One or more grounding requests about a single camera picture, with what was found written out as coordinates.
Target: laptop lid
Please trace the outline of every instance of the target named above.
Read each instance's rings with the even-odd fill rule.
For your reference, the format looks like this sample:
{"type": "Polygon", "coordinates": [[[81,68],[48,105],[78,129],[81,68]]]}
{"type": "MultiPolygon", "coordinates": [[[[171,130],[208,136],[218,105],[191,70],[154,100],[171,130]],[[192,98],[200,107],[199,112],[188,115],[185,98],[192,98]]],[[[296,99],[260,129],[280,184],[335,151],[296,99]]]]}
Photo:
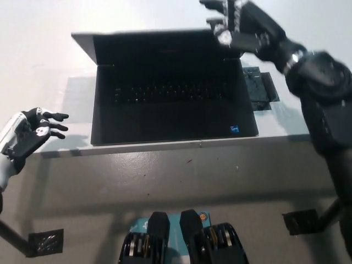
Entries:
{"type": "Polygon", "coordinates": [[[148,66],[149,70],[166,67],[170,71],[178,65],[194,67],[240,57],[219,45],[210,29],[72,33],[72,38],[97,65],[117,69],[148,66]]]}

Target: laptop keyboard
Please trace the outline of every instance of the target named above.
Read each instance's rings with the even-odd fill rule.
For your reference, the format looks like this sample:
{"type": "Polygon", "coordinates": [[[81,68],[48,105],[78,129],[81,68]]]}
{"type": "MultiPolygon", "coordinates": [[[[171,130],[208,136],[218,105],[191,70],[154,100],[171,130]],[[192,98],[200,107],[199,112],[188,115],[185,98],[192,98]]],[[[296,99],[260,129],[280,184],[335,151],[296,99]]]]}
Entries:
{"type": "Polygon", "coordinates": [[[114,103],[165,103],[178,101],[223,100],[228,98],[228,83],[221,79],[206,81],[151,81],[120,84],[114,103]]]}

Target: robot finger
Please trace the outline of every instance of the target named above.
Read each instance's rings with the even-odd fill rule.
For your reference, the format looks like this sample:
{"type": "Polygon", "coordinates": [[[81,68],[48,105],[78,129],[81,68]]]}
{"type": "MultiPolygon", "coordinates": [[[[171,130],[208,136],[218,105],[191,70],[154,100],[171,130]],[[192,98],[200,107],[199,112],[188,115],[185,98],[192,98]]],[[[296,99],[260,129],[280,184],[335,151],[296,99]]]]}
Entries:
{"type": "Polygon", "coordinates": [[[54,120],[59,122],[62,122],[64,119],[67,119],[69,117],[68,114],[50,112],[44,112],[43,116],[46,118],[53,118],[54,120]]]}
{"type": "Polygon", "coordinates": [[[216,10],[224,14],[224,2],[222,0],[200,0],[199,3],[203,4],[209,10],[216,10]]]}
{"type": "Polygon", "coordinates": [[[65,135],[61,134],[60,132],[56,132],[56,131],[50,131],[50,135],[51,136],[56,136],[59,139],[65,139],[65,135]]]}
{"type": "Polygon", "coordinates": [[[60,131],[68,131],[68,127],[67,126],[56,124],[56,123],[50,123],[49,127],[50,128],[54,128],[54,129],[58,129],[60,131]]]}
{"type": "Polygon", "coordinates": [[[223,18],[208,18],[207,20],[207,24],[210,25],[210,28],[214,31],[215,27],[219,27],[222,26],[224,27],[225,21],[223,18]]]}

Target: table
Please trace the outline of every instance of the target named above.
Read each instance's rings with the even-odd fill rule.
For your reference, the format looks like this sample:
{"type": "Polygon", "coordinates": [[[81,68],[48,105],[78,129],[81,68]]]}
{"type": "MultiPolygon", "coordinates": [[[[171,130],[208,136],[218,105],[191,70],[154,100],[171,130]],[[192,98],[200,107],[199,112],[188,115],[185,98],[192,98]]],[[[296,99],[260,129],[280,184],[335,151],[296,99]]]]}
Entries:
{"type": "MultiPolygon", "coordinates": [[[[352,68],[351,36],[345,34],[349,0],[255,0],[295,41],[325,49],[352,68]]],[[[0,127],[18,111],[43,107],[70,114],[65,140],[50,139],[34,156],[109,153],[306,140],[300,102],[271,63],[245,54],[243,66],[270,72],[280,97],[272,110],[255,112],[258,137],[93,147],[90,145],[96,66],[71,32],[205,28],[216,16],[197,0],[14,0],[0,3],[0,127]]]]}

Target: white robotic hand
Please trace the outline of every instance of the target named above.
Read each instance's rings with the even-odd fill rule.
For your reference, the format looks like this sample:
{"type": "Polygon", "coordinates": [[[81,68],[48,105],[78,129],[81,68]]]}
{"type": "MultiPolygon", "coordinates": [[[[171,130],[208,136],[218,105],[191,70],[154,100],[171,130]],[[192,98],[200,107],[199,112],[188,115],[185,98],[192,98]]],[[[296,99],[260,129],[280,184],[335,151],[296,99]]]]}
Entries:
{"type": "Polygon", "coordinates": [[[50,136],[64,139],[58,131],[67,131],[66,126],[52,123],[50,119],[62,122],[67,114],[53,113],[37,107],[22,111],[11,117],[0,131],[0,193],[5,191],[11,176],[20,173],[26,158],[42,146],[50,136]]]}

